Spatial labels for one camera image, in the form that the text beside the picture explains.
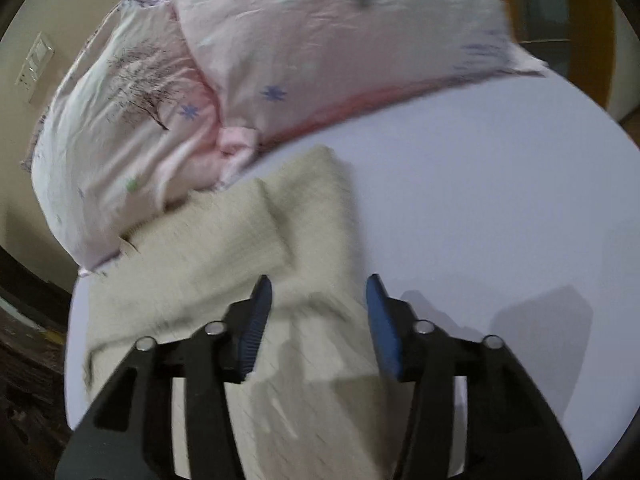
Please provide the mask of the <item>beige knitted garment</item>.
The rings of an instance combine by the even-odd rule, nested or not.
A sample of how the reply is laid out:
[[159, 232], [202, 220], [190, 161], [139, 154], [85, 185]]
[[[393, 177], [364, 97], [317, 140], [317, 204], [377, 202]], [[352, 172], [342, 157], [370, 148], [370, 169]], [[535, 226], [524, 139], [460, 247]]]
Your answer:
[[186, 338], [262, 275], [273, 304], [254, 372], [227, 389], [251, 479], [387, 479], [401, 442], [378, 372], [347, 172], [318, 145], [265, 177], [194, 193], [89, 280], [85, 392], [140, 337]]

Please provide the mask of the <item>lavender bed sheet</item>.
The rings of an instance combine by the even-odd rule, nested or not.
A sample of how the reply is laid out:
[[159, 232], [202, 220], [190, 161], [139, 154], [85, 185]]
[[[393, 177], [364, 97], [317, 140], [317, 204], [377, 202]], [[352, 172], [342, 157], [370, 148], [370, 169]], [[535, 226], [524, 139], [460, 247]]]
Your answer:
[[[286, 144], [238, 183], [318, 145], [347, 172], [364, 287], [378, 274], [452, 336], [502, 338], [585, 477], [634, 458], [639, 151], [604, 110], [555, 73], [467, 84]], [[84, 383], [93, 274], [77, 281], [70, 311], [70, 426], [93, 400]], [[411, 390], [378, 372], [402, 435]]]

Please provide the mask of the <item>pink floral pillow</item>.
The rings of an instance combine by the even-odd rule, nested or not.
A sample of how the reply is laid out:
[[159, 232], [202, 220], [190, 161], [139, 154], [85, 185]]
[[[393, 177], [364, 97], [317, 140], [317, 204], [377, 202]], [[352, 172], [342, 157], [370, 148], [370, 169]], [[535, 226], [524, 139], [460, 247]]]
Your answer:
[[218, 101], [224, 139], [276, 144], [371, 108], [544, 62], [504, 0], [163, 0]]
[[124, 0], [54, 92], [32, 150], [32, 187], [55, 239], [86, 270], [186, 194], [226, 184], [258, 133], [226, 127], [172, 5]]

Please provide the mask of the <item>white wall socket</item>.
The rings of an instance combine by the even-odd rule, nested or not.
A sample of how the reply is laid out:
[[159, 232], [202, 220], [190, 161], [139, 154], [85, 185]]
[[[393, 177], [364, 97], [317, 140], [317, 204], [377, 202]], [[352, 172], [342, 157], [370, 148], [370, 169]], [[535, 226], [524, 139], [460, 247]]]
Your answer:
[[52, 42], [44, 32], [40, 32], [18, 73], [14, 87], [23, 102], [29, 103], [38, 86], [38, 82], [55, 54]]

